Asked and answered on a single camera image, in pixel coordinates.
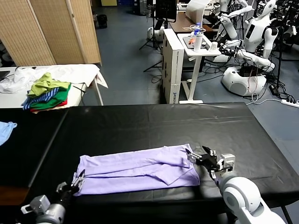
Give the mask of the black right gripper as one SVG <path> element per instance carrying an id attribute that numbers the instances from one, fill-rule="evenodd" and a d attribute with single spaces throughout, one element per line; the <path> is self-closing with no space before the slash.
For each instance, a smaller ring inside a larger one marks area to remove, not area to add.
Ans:
<path id="1" fill-rule="evenodd" d="M 202 146 L 206 154 L 197 155 L 188 149 L 185 149 L 187 159 L 191 163 L 196 163 L 200 166 L 204 166 L 208 171 L 220 171 L 220 165 L 217 161 L 216 151 L 209 147 Z"/>

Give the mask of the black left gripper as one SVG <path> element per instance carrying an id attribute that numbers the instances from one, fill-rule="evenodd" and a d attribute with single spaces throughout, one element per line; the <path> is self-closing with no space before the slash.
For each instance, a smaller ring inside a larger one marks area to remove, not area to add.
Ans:
<path id="1" fill-rule="evenodd" d="M 66 182 L 60 183 L 57 186 L 57 203 L 60 205 L 69 205 L 72 196 L 78 192 L 78 186 L 81 186 L 83 184 L 84 177 L 85 170 L 83 169 L 79 176 L 74 174 L 71 184 L 67 184 Z"/>

